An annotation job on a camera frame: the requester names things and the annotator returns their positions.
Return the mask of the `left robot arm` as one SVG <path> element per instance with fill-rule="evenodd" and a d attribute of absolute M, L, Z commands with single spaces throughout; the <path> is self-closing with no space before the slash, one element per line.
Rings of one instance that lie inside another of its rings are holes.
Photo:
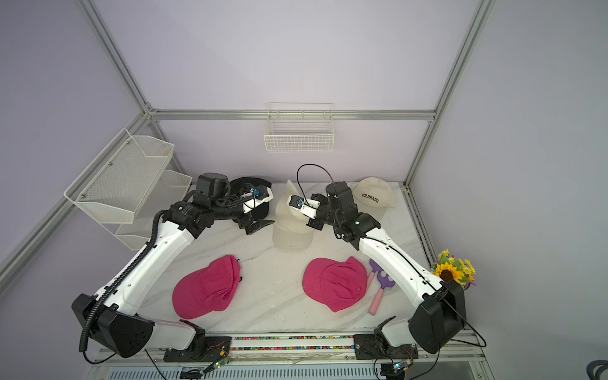
<path fill-rule="evenodd" d="M 85 354 L 93 340 L 122 358 L 148 349 L 202 357 L 203 328 L 190 317 L 146 317 L 140 312 L 143 302 L 174 259 L 214 222 L 231 220 L 248 235 L 272 225 L 267 216 L 273 197 L 271 183 L 258 177 L 200 175 L 196 188 L 155 214 L 150 238 L 112 280 L 95 294 L 74 300 L 71 309 L 82 327 L 79 352 Z"/>

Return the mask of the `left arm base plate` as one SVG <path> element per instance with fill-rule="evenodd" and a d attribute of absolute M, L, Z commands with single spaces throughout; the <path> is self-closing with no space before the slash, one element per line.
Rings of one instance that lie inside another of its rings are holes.
<path fill-rule="evenodd" d="M 232 337 L 196 337 L 185 350 L 170 349 L 165 352 L 165 363 L 216 363 L 228 357 Z"/>

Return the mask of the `plain black cap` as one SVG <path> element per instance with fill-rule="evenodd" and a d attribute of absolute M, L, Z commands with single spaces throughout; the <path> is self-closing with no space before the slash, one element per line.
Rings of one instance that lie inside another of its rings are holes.
<path fill-rule="evenodd" d="M 240 177 L 231 181 L 231 196 L 241 196 L 251 193 L 252 188 L 264 186 L 272 188 L 272 183 L 259 177 Z"/>

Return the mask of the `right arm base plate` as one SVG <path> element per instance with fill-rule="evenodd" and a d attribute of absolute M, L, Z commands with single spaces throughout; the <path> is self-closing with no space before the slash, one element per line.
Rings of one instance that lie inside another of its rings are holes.
<path fill-rule="evenodd" d="M 418 359 L 419 352 L 415 345 L 394 347 L 384 338 L 374 334 L 356 334 L 353 336 L 356 359 Z"/>

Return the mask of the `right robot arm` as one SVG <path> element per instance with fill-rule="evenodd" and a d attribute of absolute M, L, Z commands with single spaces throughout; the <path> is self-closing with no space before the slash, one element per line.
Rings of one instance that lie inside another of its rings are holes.
<path fill-rule="evenodd" d="M 412 316 L 384 324 L 381 335 L 392 346 L 417 345 L 435 354 L 466 327 L 465 291 L 456 280 L 444 281 L 419 265 L 394 243 L 373 216 L 361 212 L 347 183 L 326 186 L 324 194 L 289 201 L 305 215 L 307 226 L 332 226 L 335 236 L 367 255 L 401 289 L 414 311 Z"/>

